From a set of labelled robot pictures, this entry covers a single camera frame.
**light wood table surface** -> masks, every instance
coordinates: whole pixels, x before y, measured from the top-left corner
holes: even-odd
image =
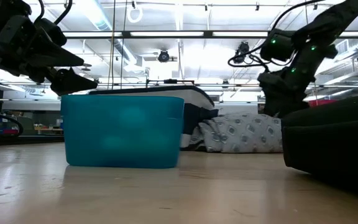
[[[183,152],[175,169],[70,167],[63,144],[0,147],[0,224],[358,224],[358,195],[281,154]]]

